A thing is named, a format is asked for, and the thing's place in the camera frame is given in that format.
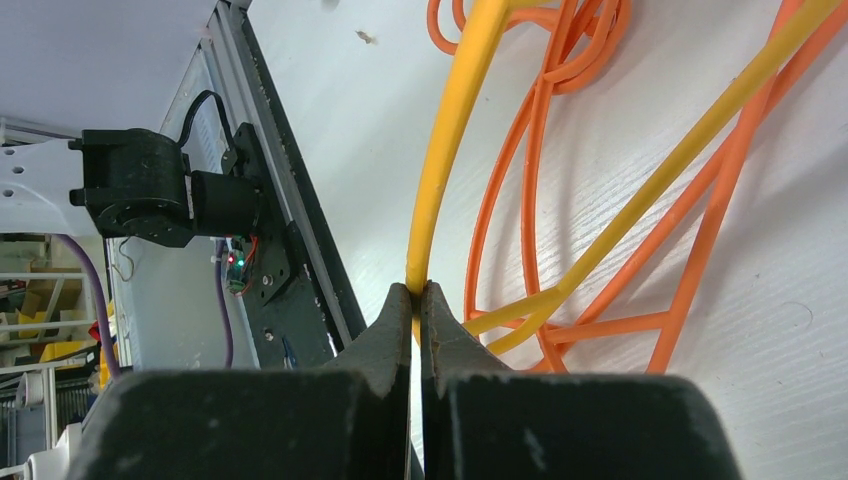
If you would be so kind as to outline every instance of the orange tubing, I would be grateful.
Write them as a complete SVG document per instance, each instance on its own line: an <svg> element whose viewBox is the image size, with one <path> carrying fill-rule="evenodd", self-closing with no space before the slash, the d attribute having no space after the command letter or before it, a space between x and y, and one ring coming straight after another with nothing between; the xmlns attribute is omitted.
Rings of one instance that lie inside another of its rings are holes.
<svg viewBox="0 0 848 480"><path fill-rule="evenodd" d="M777 106L780 100L783 99L786 93L795 85L801 75L816 60L816 58L821 54L824 48L831 42L833 37L835 37L836 34L843 28L846 22L848 22L848 2L844 2L839 7L837 7L836 10L834 10L831 16L804 43L804 45L798 50L798 52L796 52L792 59L776 76L776 79L774 80L773 86L771 88L771 93L765 103L765 107L762 112L762 117L768 116L772 112L772 110L774 110L774 107ZM598 297L589 305L589 307L587 307L583 315L581 315L577 319L577 321L575 322L575 327L564 327L551 330L551 332L548 334L548 338L553 343L561 344L559 345L558 351L565 353L573 345L573 343L570 343L571 340L568 340L568 337L571 336L571 334L568 333L570 329L578 328L581 325L594 322L598 319L598 317L604 312L604 310L606 310L606 308L612 303L612 301L618 296L618 294L621 293L622 290L624 290L627 284L633 279L633 277L635 277L639 270L651 258L651 256L656 252L656 250L663 244L665 239L677 227L677 225L692 209L695 203L703 196L704 192L712 184L716 176L718 176L722 163L725 161L725 157L731 154L731 147L732 145L734 145L734 142L736 142L737 135L737 130L734 130L730 134L730 136L728 136L728 138L724 141L724 143L722 143L721 147L719 147L719 149L704 165L698 175L696 175L696 177L692 180L689 186L687 186L687 188L681 194L680 198L678 198L678 200L672 205L668 213L663 216L660 222L656 225L656 227L654 227L651 233L648 234L642 244L627 260L624 266L621 267L615 277L613 277L613 279L609 282L609 284L607 284L603 291L601 291ZM746 144L749 144L750 139L744 142ZM704 248L705 246L706 245L704 243L701 244L701 248ZM687 271L688 275L692 275L693 270L691 269L691 267L688 268ZM690 286L689 290L685 293L687 296L694 296L694 291L695 289ZM681 315L680 310L678 310L676 318L671 316L669 318L677 322L676 328L678 330L676 331L674 336L674 340L676 341L676 336L679 335L679 328L682 327L682 322L683 320L685 320L685 313ZM624 322L623 324L619 325L626 325L626 322L628 320L630 319L621 319L616 322ZM611 333L605 332L606 335L617 334L615 326L611 326L610 329ZM662 351L660 351L658 354L655 354L656 360L654 360L653 366L650 368L650 371L665 371L673 347L674 342L669 341L665 344Z"/></svg>
<svg viewBox="0 0 848 480"><path fill-rule="evenodd" d="M438 29L439 3L439 0L429 2L428 31L433 42L442 51L452 54L456 44L447 41ZM536 261L535 206L541 146L551 97L573 92L589 84L615 52L630 19L629 0L587 0L579 9L576 9L576 3L566 0L556 10L542 7L521 9L513 14L508 23L508 28L511 28L522 22L533 22L551 31L552 35L542 70L510 127L484 194L468 260L464 312L466 320L482 313L476 307L476 290L486 232L509 163L528 130L521 203L522 267L527 294L537 293L541 288ZM772 33L791 17L801 3L801 0L785 0L781 4ZM452 11L457 26L462 29L465 24L465 14L460 0L453 1ZM546 324L537 332L543 359L532 367L531 371L567 371L562 357L576 341L657 329L661 331L660 339L648 371L660 373L666 370L757 127L846 22L848 22L848 1L843 2L831 14L781 72L751 99L740 114L733 132L575 324L570 327ZM571 56L572 50L583 34L590 37L589 45L578 55L565 61ZM644 267L717 177L716 188L710 196L707 211L702 219L671 309L667 312L594 323ZM516 319L507 326L516 328L522 322L523 319Z"/></svg>
<svg viewBox="0 0 848 480"><path fill-rule="evenodd" d="M518 115L507 134L507 140L501 149L495 169L484 195L483 207L477 219L469 256L468 275L466 277L465 318L475 311L475 292L479 278L485 233L488 230L494 210L495 200L509 163L515 156L518 144L527 133L527 153L525 156L525 175L522 185L522 264L525 272L525 290L528 295L540 290L539 274L536 262L535 207L536 187L538 184L539 163L545 133L545 121L553 95L570 93L591 83L603 66L615 52L615 48L624 36L630 21L630 0L587 0L577 8L576 0L565 0L558 9L525 8L516 10L510 18L508 28L522 22L533 22L550 30L551 39L542 70L535 84L527 93ZM447 41L438 28L439 0L430 0L428 5L427 27L433 42L442 51L453 53L456 44ZM457 27L465 25L462 1L454 0L452 11ZM588 46L573 59L566 61L582 35L590 37ZM545 330L537 332L539 345L550 368L565 369L562 355L545 338Z"/></svg>

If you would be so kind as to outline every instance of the purple cable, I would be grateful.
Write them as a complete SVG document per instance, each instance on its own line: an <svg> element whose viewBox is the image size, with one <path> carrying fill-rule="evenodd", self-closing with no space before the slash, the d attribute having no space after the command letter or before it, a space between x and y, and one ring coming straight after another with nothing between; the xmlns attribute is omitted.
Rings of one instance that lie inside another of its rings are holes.
<svg viewBox="0 0 848 480"><path fill-rule="evenodd" d="M218 308L221 309L221 319L224 321L224 337L227 341L227 358L224 360L226 368L233 366L233 327L230 325L230 314L227 313L227 301L224 299L224 283L221 257L224 255L224 240L218 240L215 248L215 293L218 294Z"/></svg>
<svg viewBox="0 0 848 480"><path fill-rule="evenodd" d="M121 376L121 366L118 364L118 359L115 357L115 346L112 343L112 333L109 331L109 315L106 313L106 297L103 295L103 286L100 285L100 277L97 276L97 270L91 259L86 255L85 250L71 237L67 235L54 235L60 242L73 253L82 264L82 269L88 276L88 283L94 290L94 310L97 315L97 328L100 330L100 343L103 345L103 356L106 357L106 367L109 369L109 375L117 380Z"/></svg>

